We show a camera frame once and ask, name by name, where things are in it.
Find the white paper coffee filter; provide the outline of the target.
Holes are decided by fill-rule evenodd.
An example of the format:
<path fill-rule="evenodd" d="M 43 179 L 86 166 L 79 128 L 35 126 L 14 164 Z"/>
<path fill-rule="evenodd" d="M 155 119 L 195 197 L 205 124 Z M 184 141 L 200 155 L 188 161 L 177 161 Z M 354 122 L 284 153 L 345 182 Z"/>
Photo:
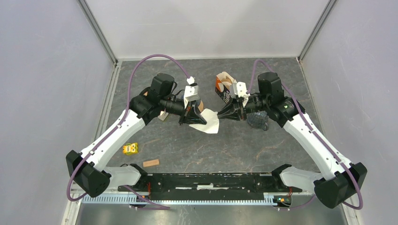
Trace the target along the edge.
<path fill-rule="evenodd" d="M 191 124 L 189 127 L 206 134 L 217 134 L 220 125 L 217 112 L 210 109 L 204 109 L 200 115 L 206 120 L 207 124 Z"/>

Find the orange coffee filter box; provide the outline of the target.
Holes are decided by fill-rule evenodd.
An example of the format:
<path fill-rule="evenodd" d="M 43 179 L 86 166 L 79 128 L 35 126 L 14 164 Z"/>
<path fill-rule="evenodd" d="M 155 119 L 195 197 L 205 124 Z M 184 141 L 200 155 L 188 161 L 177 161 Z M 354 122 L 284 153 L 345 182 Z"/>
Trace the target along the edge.
<path fill-rule="evenodd" d="M 225 103 L 231 98 L 231 87 L 234 83 L 237 83 L 237 80 L 225 71 L 216 76 L 215 92 Z"/>

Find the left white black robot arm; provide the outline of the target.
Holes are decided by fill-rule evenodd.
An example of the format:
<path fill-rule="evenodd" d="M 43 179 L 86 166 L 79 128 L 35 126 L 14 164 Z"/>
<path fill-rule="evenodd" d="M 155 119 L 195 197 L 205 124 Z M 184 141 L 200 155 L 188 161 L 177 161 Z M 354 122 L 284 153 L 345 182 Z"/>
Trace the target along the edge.
<path fill-rule="evenodd" d="M 86 195 L 97 197 L 107 188 L 128 185 L 136 191 L 147 186 L 147 177 L 138 166 L 108 167 L 112 156 L 139 130 L 154 118 L 166 112 L 180 117 L 179 124 L 205 125 L 207 121 L 201 115 L 197 102 L 199 87 L 193 77 L 187 79 L 183 99 L 172 94 L 175 80 L 168 74 L 157 74 L 151 86 L 130 99 L 127 108 L 115 123 L 92 144 L 66 155 L 70 180 L 67 190 L 75 182 Z"/>

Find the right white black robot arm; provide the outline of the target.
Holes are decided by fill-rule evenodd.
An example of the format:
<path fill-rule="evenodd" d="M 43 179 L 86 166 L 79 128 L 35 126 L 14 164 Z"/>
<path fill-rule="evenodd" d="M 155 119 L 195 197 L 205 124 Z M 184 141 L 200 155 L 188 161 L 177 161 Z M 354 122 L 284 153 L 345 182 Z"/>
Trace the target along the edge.
<path fill-rule="evenodd" d="M 353 163 L 340 153 L 319 131 L 292 93 L 275 72 L 257 77 L 259 92 L 249 94 L 245 83 L 234 86 L 235 96 L 218 112 L 219 119 L 246 120 L 249 113 L 266 112 L 269 118 L 293 136 L 319 168 L 318 172 L 300 170 L 285 164 L 272 172 L 271 186 L 276 191 L 287 187 L 311 192 L 332 209 L 347 204 L 353 195 L 363 208 L 361 186 L 367 174 L 362 163 Z"/>

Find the clear glass pitcher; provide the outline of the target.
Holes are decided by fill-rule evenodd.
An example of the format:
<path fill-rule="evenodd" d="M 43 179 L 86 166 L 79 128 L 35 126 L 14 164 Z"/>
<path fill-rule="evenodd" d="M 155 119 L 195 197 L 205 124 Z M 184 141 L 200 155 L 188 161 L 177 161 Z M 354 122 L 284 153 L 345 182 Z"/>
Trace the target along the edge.
<path fill-rule="evenodd" d="M 252 128 L 261 129 L 263 131 L 268 131 L 268 114 L 264 111 L 253 112 L 247 115 L 247 124 Z"/>

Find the colourful toy block pile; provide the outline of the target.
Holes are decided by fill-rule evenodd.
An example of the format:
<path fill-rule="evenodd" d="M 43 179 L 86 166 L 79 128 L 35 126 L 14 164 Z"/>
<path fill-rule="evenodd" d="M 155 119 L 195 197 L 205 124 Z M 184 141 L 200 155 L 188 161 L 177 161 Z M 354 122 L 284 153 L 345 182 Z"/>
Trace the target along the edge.
<path fill-rule="evenodd" d="M 168 115 L 169 115 L 168 112 L 161 111 L 160 115 L 157 118 L 160 119 L 161 121 L 165 121 L 165 119 L 168 117 Z"/>

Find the flat wooden block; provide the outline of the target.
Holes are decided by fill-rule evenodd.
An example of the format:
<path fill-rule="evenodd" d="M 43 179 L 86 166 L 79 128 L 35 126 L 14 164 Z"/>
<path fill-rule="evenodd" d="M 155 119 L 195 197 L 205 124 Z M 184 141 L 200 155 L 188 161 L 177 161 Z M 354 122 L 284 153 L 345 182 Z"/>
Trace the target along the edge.
<path fill-rule="evenodd" d="M 143 167 L 158 166 L 159 164 L 160 164 L 159 159 L 154 159 L 143 162 Z"/>

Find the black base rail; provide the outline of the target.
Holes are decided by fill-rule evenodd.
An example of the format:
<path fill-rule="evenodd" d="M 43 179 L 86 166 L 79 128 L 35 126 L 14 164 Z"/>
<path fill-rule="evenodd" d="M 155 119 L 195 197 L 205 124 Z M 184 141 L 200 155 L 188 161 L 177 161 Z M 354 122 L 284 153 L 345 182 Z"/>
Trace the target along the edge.
<path fill-rule="evenodd" d="M 299 193 L 271 173 L 148 173 L 131 186 L 150 200 L 261 200 L 264 193 Z"/>

